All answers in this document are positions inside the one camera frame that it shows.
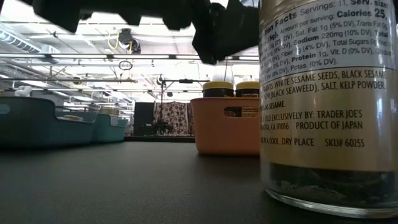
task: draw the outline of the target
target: storage bin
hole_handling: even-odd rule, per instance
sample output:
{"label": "storage bin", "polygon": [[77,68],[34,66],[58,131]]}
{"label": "storage bin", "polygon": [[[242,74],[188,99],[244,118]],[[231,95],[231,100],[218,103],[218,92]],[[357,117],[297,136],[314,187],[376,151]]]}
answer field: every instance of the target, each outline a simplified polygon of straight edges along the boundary
{"label": "storage bin", "polygon": [[124,140],[128,120],[109,114],[99,114],[94,123],[92,142],[120,142]]}
{"label": "storage bin", "polygon": [[197,98],[191,101],[197,149],[202,154],[259,155],[260,117],[231,117],[234,107],[259,109],[258,98]]}
{"label": "storage bin", "polygon": [[55,112],[51,100],[30,97],[0,97],[0,148],[23,149],[89,144],[95,113],[85,113],[83,121],[57,116],[81,115]]}

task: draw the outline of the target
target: dark countertop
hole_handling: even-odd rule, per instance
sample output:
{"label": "dark countertop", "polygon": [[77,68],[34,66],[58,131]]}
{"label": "dark countertop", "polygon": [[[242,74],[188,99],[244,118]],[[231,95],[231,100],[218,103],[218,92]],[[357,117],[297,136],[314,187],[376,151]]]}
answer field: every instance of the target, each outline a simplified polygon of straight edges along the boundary
{"label": "dark countertop", "polygon": [[398,223],[294,208],[268,197],[259,159],[190,143],[124,142],[0,152],[0,223]]}

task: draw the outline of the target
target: small jar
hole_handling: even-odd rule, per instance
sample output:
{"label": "small jar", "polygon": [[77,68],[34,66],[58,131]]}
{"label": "small jar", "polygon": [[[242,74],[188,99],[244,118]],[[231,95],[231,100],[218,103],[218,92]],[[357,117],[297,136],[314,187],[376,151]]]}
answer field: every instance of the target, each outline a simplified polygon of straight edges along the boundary
{"label": "small jar", "polygon": [[234,97],[234,85],[223,81],[206,82],[202,93],[203,97]]}
{"label": "small jar", "polygon": [[241,82],[236,85],[236,97],[258,98],[260,92],[259,82]]}

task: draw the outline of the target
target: nutrition facts label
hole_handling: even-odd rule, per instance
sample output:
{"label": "nutrition facts label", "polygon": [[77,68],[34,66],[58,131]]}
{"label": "nutrition facts label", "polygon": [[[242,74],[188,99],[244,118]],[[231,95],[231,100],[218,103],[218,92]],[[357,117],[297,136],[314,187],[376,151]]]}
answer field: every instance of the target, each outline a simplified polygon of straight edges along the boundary
{"label": "nutrition facts label", "polygon": [[385,0],[315,1],[270,21],[259,40],[262,83],[333,67],[395,69],[391,4]]}
{"label": "nutrition facts label", "polygon": [[395,147],[393,10],[388,0],[313,1],[262,28],[261,142],[267,160],[395,169],[383,157],[391,153],[381,152]]}

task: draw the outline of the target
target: ceiling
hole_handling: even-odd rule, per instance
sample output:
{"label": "ceiling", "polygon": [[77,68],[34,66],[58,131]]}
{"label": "ceiling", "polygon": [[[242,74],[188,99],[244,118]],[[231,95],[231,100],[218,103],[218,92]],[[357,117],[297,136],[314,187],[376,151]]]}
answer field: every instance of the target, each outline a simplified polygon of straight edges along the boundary
{"label": "ceiling", "polygon": [[[217,0],[224,6],[228,0]],[[246,5],[257,6],[258,1],[243,0]],[[191,42],[195,34],[193,26],[187,29],[170,31],[161,19],[144,17],[140,26],[129,26],[117,14],[94,13],[91,18],[81,21],[76,34],[71,34],[34,14],[33,9],[18,0],[5,0],[0,14],[0,23],[13,30],[19,37],[25,38],[35,45],[47,44],[57,49],[61,54],[126,54],[126,50],[116,46],[116,36],[120,29],[131,28],[133,37],[140,45],[141,54],[173,54],[196,55]],[[26,53],[16,47],[0,42],[0,51],[9,53]],[[257,47],[240,52],[239,55],[258,55]],[[121,60],[105,61],[96,59],[59,60],[58,65],[43,66],[39,60],[12,59],[13,62],[27,66],[46,76],[57,74],[55,78],[94,78],[122,79],[127,77],[137,80],[137,83],[105,83],[107,88],[131,90],[159,90],[156,83],[159,75],[166,79],[216,80],[229,79],[235,83],[243,80],[258,79],[259,67],[254,63],[223,63],[217,66],[204,65],[199,60],[128,60],[133,64],[131,70],[123,71],[117,65]],[[77,66],[86,63],[90,66]],[[67,83],[68,88],[95,88],[83,83],[83,87]],[[201,97],[201,85],[174,83],[168,87],[172,90],[189,90],[195,92],[178,93],[173,97],[164,96],[166,100],[184,100]],[[160,99],[160,93],[153,92],[123,92],[127,98],[134,101],[154,101]]]}

